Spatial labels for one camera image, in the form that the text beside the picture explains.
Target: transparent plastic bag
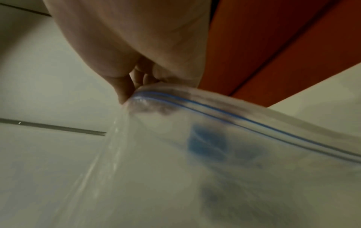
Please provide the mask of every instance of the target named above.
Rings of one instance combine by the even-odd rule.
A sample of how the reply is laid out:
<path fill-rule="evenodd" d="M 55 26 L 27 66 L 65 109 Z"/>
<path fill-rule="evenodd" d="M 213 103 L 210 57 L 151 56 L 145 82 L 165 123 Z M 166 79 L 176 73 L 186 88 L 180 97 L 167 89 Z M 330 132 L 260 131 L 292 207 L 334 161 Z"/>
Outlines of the transparent plastic bag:
<path fill-rule="evenodd" d="M 361 140 L 169 84 L 122 107 L 53 227 L 361 227 Z"/>

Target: hand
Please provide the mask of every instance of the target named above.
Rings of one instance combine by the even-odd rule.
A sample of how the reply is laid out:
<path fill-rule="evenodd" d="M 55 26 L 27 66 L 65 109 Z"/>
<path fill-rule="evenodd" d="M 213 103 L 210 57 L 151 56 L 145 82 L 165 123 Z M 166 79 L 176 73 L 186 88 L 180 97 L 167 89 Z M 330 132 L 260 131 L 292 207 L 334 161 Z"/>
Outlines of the hand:
<path fill-rule="evenodd" d="M 123 104 L 158 81 L 197 86 L 210 0 L 44 0 L 80 57 Z"/>

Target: dark seam line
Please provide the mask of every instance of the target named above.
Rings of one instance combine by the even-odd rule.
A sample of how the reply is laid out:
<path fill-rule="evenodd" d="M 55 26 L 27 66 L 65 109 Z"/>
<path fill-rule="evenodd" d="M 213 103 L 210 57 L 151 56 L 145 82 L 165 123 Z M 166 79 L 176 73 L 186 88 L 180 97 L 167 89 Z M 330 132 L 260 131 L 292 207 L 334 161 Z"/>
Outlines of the dark seam line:
<path fill-rule="evenodd" d="M 105 132 L 0 118 L 0 123 L 104 136 Z"/>
<path fill-rule="evenodd" d="M 307 21 L 294 35 L 291 36 L 275 53 L 273 53 L 266 61 L 264 61 L 248 78 L 241 82 L 230 94 L 233 96 L 242 86 L 259 73 L 265 66 L 272 62 L 280 53 L 282 53 L 289 45 L 303 35 L 315 22 L 325 15 L 340 0 L 331 0 L 326 3 L 309 21 Z"/>
<path fill-rule="evenodd" d="M 51 17 L 50 14 L 46 14 L 46 13 L 38 12 L 38 11 L 35 11 L 35 10 L 18 7 L 18 6 L 12 6 L 12 5 L 5 4 L 5 3 L 0 3 L 0 6 L 7 6 L 7 7 L 14 8 L 14 9 L 19 9 L 19 10 L 23 10 L 23 11 L 28 11 L 28 12 L 31 12 L 31 13 L 34 13 L 34 14 L 39 14 L 39 15 Z"/>

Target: orange panel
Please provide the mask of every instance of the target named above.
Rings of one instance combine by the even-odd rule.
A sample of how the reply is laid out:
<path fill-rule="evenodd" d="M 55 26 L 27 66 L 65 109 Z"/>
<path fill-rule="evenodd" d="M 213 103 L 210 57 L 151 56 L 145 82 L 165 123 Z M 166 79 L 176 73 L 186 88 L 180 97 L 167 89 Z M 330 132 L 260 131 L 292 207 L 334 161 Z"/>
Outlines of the orange panel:
<path fill-rule="evenodd" d="M 199 88 L 230 95 L 329 0 L 221 0 Z"/>
<path fill-rule="evenodd" d="M 233 97 L 270 106 L 361 62 L 361 1 L 342 0 Z"/>

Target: gray strip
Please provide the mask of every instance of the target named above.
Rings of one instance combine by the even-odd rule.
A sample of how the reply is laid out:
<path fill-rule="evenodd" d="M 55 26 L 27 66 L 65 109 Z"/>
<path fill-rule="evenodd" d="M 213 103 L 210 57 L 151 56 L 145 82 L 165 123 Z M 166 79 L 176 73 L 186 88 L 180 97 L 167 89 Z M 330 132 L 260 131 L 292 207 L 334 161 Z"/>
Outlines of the gray strip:
<path fill-rule="evenodd" d="M 61 126 L 55 126 L 55 125 L 49 125 L 49 124 L 38 124 L 38 123 L 32 123 L 32 122 L 26 122 L 26 121 L 12 120 L 12 119 L 0 118 L 0 123 L 14 124 L 14 125 L 21 125 L 21 126 L 28 126 L 28 127 L 38 127 L 38 128 L 45 128 L 45 129 L 53 129 L 53 130 L 58 130 L 58 131 L 77 132 L 77 133 L 100 135 L 100 136 L 105 135 L 105 132 L 102 132 L 102 131 L 92 131 L 92 130 L 85 130 L 85 129 L 79 129 L 79 128 L 72 128 L 72 127 L 61 127 Z"/>

